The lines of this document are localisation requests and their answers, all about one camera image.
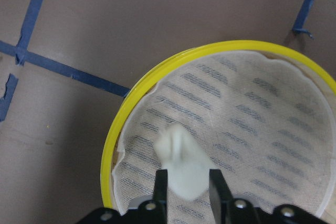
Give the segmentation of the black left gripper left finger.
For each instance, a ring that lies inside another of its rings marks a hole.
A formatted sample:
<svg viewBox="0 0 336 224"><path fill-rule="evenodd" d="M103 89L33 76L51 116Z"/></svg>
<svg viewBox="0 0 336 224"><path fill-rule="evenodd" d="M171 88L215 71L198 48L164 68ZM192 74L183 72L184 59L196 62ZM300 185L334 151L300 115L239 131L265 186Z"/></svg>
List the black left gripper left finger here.
<svg viewBox="0 0 336 224"><path fill-rule="evenodd" d="M167 188L167 170L157 170L155 174L155 184L153 190L153 201L155 202L154 210L158 215L156 223L167 223Z"/></svg>

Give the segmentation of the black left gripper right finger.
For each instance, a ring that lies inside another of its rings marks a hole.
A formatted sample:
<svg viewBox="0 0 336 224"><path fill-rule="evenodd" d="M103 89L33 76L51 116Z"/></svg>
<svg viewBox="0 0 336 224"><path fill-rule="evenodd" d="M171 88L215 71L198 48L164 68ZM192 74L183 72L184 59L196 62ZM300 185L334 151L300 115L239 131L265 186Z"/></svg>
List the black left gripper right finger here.
<svg viewBox="0 0 336 224"><path fill-rule="evenodd" d="M209 200L215 223L227 223L227 206L233 196L219 169L209 170Z"/></svg>

